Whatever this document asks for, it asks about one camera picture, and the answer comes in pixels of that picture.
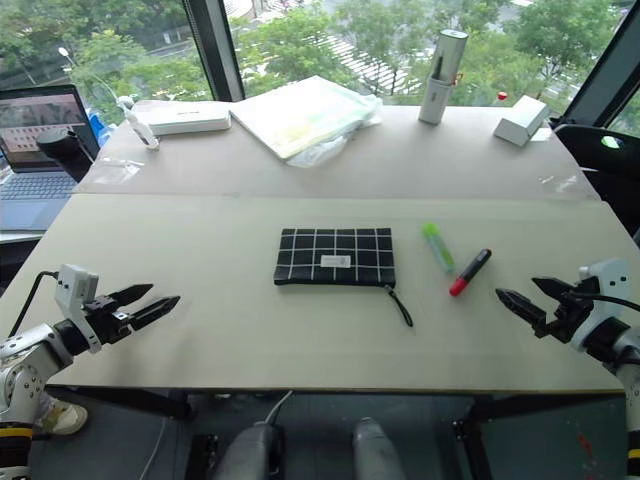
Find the transparent plastic sheet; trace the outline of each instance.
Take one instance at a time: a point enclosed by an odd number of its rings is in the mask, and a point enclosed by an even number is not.
[[[540,177],[540,183],[548,192],[553,193],[571,193],[572,196],[581,195],[585,199],[600,200],[595,191],[590,188],[589,182],[585,178],[579,178],[578,175],[550,175],[548,177]]]
[[[549,127],[540,127],[536,133],[531,137],[531,142],[546,142],[551,138],[553,130]]]
[[[235,119],[287,165],[335,157],[359,128],[380,123],[382,102],[319,76],[230,105]]]
[[[105,185],[121,185],[131,180],[142,167],[144,167],[142,162],[124,158],[103,157],[94,163],[94,170],[97,173],[91,178],[91,182]]]
[[[321,165],[342,152],[349,139],[355,135],[358,130],[382,123],[382,118],[379,115],[382,100],[373,95],[369,95],[365,97],[365,99],[371,101],[372,111],[369,116],[345,128],[333,138],[313,145],[304,152],[294,155],[287,160],[287,165],[300,168],[311,168]]]

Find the white box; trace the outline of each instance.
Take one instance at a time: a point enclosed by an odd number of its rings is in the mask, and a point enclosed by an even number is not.
[[[545,103],[524,95],[500,120],[493,134],[522,147],[548,115],[549,107]]]
[[[138,119],[151,127],[154,135],[207,132],[231,127],[229,107],[224,102],[149,102],[134,109]]]

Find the laptop keyboard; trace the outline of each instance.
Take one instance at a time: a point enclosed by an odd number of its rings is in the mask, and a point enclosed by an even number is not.
[[[16,174],[0,185],[0,200],[69,198],[76,182],[68,175],[26,176]]]

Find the tree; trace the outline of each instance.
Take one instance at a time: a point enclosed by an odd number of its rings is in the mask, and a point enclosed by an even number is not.
[[[610,127],[616,132],[640,137],[640,94],[627,103]]]
[[[259,26],[232,21],[232,35],[248,96],[320,75],[346,87],[355,78],[327,43],[329,15],[317,4],[294,8]]]
[[[536,97],[569,69],[591,68],[617,21],[611,0],[538,0],[508,24],[517,48],[537,55],[544,82]]]
[[[157,48],[163,29],[186,24],[175,0],[2,0],[0,59],[3,70],[21,70],[36,84],[59,76],[58,47],[73,55],[92,33],[112,30]]]
[[[460,73],[462,78],[453,88],[449,105],[488,106],[496,101],[498,92],[506,92],[504,106],[513,105],[522,95],[537,91],[541,61],[519,52],[514,38],[497,31],[485,31],[471,37],[467,43]],[[432,65],[427,60],[414,63],[410,82],[420,87],[409,95],[394,98],[396,104],[420,104],[426,90],[426,78]]]
[[[426,48],[428,4],[425,0],[344,0],[336,9],[333,29],[351,40],[355,52],[375,67],[373,93],[378,94],[383,67],[392,72],[390,95],[398,73]]]
[[[510,0],[434,0],[431,31],[437,40],[441,30],[452,28],[474,34],[496,24],[500,8]]]
[[[70,76],[88,103],[106,123],[123,115],[106,83],[116,95],[157,100],[210,100],[210,90],[196,52],[184,57],[155,57],[131,37],[112,30],[94,33],[78,44]]]

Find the person's shoe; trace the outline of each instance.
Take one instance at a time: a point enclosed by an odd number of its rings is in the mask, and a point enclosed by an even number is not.
[[[88,418],[86,408],[52,398],[47,413],[36,421],[36,426],[50,435],[73,435],[84,426]]]

